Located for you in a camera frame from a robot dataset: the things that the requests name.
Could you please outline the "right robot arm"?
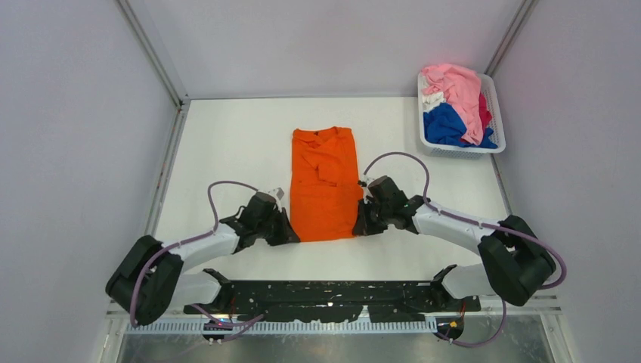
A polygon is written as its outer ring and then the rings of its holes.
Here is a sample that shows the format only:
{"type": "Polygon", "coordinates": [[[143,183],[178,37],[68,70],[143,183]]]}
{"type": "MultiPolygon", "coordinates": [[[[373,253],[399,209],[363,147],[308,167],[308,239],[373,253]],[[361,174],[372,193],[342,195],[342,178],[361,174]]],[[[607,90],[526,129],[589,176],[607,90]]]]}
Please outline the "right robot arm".
{"type": "Polygon", "coordinates": [[[550,252],[535,242],[529,226],[517,216],[493,222],[458,215],[422,195],[407,197],[386,175],[365,187],[367,193],[358,202],[354,235],[381,234],[392,225],[446,240],[480,257],[476,265],[449,265],[429,282],[432,302],[441,310],[451,310],[464,298],[483,295],[496,295],[513,306],[523,306],[556,272],[550,252]]]}

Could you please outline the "orange t shirt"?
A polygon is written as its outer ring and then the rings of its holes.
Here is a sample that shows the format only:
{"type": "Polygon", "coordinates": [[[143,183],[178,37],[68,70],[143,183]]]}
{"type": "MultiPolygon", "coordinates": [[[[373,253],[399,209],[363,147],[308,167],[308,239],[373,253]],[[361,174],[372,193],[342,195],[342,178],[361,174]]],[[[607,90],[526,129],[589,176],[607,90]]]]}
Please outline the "orange t shirt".
{"type": "Polygon", "coordinates": [[[302,242],[353,237],[359,176],[350,128],[293,132],[290,221],[302,242]]]}

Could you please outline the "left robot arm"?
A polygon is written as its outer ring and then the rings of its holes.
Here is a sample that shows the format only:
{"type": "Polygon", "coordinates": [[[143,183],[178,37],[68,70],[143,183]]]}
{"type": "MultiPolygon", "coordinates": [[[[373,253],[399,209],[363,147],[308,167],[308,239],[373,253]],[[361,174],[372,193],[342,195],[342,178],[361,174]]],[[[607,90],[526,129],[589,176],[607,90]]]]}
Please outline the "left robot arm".
{"type": "Polygon", "coordinates": [[[225,312],[232,294],[223,287],[224,277],[214,271],[192,274],[190,270],[239,253],[258,239],[273,247],[300,241],[286,209],[265,192],[255,193],[238,213],[195,237],[174,243],[151,235],[138,238],[107,281],[105,292],[129,313],[136,327],[154,323],[170,309],[192,304],[225,312]]]}

